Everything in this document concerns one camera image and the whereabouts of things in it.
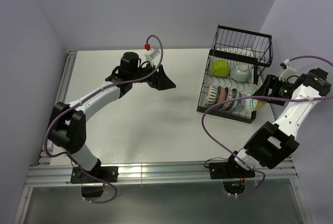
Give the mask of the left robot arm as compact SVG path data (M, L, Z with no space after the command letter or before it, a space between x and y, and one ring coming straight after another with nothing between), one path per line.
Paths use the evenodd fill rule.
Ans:
M158 91L174 89L175 83L165 74L161 63L153 60L163 56L158 49L145 52L142 62L135 52L123 54L120 64L95 90L69 104L57 103L52 111L46 132L46 141L63 149L83 169L83 177L89 182L101 178L101 161L90 151L86 142L86 123L108 104L122 98L135 83L147 83Z

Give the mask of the white bowl pink interior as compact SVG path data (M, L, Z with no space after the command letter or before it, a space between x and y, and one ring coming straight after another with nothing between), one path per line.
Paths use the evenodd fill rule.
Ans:
M218 87L214 85L208 86L207 97L205 101L205 107L211 107L212 105L216 104L220 95L220 90Z

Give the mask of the blue triangle pattern bowl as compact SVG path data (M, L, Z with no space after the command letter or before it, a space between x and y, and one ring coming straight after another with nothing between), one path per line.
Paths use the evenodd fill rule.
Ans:
M235 99L236 98L236 96L237 96L237 90L236 89L230 89L228 87L226 87L225 90L227 92L227 97L226 97L226 99L224 101L222 109L224 111L232 111L237 106L237 102L236 101L232 101L231 102L231 99Z

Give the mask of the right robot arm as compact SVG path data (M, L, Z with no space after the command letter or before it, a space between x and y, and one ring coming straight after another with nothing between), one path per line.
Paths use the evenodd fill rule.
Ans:
M331 89L328 73L321 68L311 69L299 76L294 83L281 81L268 75L256 96L266 96L266 102L283 105L279 99L290 99L282 114L274 123L266 122L244 145L231 155L225 171L231 177L254 176L256 166L275 168L298 147L297 133L306 116L317 104L316 97L323 98Z

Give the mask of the celadon green bowl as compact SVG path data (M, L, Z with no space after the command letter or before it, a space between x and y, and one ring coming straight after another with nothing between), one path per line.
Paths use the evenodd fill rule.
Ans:
M245 64L235 65L230 70L230 76L235 81L247 82L250 78L250 70Z

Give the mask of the blue floral bowl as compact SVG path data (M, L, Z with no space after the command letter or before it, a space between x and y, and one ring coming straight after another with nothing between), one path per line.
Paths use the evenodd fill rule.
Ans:
M233 92L233 98L237 98L238 100L237 101L233 101L232 103L232 106L231 108L229 109L229 111L234 111L234 110L237 110L240 105L242 104L242 94L237 90L237 89L232 89L232 92Z

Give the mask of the yellow daisy bowl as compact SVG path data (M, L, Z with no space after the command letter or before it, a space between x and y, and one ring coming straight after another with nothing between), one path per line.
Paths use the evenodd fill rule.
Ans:
M258 91L258 86L256 84L253 84L247 96L252 96L254 95L255 92ZM245 108L248 112L253 112L253 111L258 111L259 109L263 108L266 105L266 101L259 100L259 99L253 99L253 98L248 98L245 100Z

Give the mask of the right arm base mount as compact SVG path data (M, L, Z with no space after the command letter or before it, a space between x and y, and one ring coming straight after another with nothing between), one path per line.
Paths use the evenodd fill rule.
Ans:
M223 187L228 196L237 197L243 194L246 189L246 179L255 177L254 171L244 169L233 158L231 160L221 157L211 158L206 160L203 166L209 170L210 179L227 180L223 182Z

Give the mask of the aluminium frame rail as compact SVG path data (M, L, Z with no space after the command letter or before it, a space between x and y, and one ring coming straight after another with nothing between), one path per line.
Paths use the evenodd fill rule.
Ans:
M138 84L87 123L87 145L119 168L117 197L90 204L71 184L69 160L42 155L29 169L15 223L312 223L291 158L265 182L234 199L204 162L227 157L196 111L207 49L167 49L164 68L176 83L158 92Z

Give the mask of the green square bowl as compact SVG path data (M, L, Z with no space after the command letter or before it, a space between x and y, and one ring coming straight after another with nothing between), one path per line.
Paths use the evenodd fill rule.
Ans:
M229 76L229 65L227 61L216 60L212 63L211 73L216 77L228 77Z

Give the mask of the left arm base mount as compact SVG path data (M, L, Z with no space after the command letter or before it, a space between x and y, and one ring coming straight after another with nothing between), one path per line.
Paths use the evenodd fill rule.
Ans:
M118 170L117 166L101 166L95 171L85 171L80 167L73 167L70 183L81 185L81 195L85 200L94 203L109 202L118 194L117 188L113 185L118 180ZM114 189L113 196L108 200L98 201L97 199L102 196L106 186Z

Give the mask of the leaf pattern bowl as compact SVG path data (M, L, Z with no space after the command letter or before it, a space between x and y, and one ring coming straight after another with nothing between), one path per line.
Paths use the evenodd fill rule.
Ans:
M226 98L228 96L228 87L218 86L217 90L219 92L219 95L218 95L215 103L218 104L218 103L226 101Z

